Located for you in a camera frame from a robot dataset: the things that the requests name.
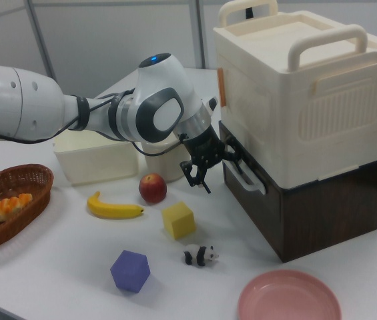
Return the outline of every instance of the container handle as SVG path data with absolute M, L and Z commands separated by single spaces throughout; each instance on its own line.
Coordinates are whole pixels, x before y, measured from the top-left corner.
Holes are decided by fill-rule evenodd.
M 260 5 L 270 6 L 270 15 L 277 15 L 278 6 L 276 0 L 233 0 L 225 3 L 218 13 L 220 19 L 220 26 L 227 27 L 227 16 L 230 13 L 244 10 L 251 7 L 258 7 Z
M 288 54 L 288 71 L 293 72 L 300 67 L 300 55 L 305 50 L 320 45 L 356 38 L 356 53 L 365 53 L 368 47 L 368 34 L 359 25 L 347 25 L 341 28 L 325 30 L 316 35 L 299 38 L 292 44 Z
M 246 191 L 259 191 L 262 195 L 266 194 L 265 185 L 258 179 L 258 177 L 256 177 L 255 173 L 243 161 L 240 163 L 240 168 L 242 168 L 242 171 L 246 174 L 252 184 L 247 183 L 245 179 L 243 179 L 242 175 L 240 175 L 239 171 L 234 168 L 232 163 L 227 160 L 222 160 L 222 162 L 225 163 L 228 170 L 231 171 L 233 176 Z

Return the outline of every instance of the pink plate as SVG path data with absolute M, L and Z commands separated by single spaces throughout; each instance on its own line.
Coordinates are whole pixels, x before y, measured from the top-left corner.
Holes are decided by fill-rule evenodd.
M 341 320 L 335 295 L 319 279 L 294 270 L 264 273 L 243 289 L 240 320 Z

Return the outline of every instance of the dark brown box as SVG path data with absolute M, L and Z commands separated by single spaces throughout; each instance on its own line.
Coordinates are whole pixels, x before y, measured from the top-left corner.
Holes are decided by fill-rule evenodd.
M 220 139 L 226 141 L 231 136 L 220 122 Z M 282 189 L 236 143 L 243 151 L 242 161 L 265 185 L 266 194 L 244 189 L 223 163 L 226 185 L 283 262 L 377 230 L 377 161 L 325 180 Z

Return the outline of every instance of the red apple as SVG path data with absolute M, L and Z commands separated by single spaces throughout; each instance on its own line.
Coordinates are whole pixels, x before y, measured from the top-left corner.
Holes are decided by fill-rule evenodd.
M 166 197 L 167 185 L 158 173 L 149 173 L 139 182 L 139 192 L 145 201 L 159 203 Z

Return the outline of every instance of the white storage container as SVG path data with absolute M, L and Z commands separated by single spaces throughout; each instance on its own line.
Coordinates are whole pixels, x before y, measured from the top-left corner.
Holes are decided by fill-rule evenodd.
M 130 142 L 112 141 L 93 131 L 65 130 L 55 138 L 54 153 L 73 185 L 136 175 L 138 154 Z
M 262 4 L 270 16 L 227 26 Z M 377 37 L 274 0 L 230 1 L 220 25 L 222 123 L 281 188 L 377 160 Z

